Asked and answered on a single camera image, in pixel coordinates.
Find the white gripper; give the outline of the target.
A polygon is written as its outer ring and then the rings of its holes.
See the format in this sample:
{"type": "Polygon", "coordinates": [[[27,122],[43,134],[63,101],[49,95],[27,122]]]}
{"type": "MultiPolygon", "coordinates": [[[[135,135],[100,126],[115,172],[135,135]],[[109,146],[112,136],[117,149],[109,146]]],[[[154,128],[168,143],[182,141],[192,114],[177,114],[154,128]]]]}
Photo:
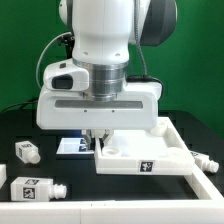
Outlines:
{"type": "Polygon", "coordinates": [[[157,124],[161,85],[156,82],[128,83],[108,102],[90,101],[79,92],[41,90],[36,122],[46,130],[83,130],[89,150],[93,149],[90,130],[106,130],[105,146],[113,130],[148,130],[157,124]]]}

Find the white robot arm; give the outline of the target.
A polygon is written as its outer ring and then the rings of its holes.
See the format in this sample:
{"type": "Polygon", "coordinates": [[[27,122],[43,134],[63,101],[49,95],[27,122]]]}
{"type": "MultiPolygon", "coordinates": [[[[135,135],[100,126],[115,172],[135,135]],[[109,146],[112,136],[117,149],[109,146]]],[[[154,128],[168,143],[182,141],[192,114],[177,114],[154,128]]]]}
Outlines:
{"type": "Polygon", "coordinates": [[[128,46],[158,46],[174,32],[175,0],[61,0],[60,16],[75,43],[69,59],[43,76],[36,122],[47,130],[80,130],[108,141],[116,130],[157,124],[162,84],[128,76],[128,46]]]}

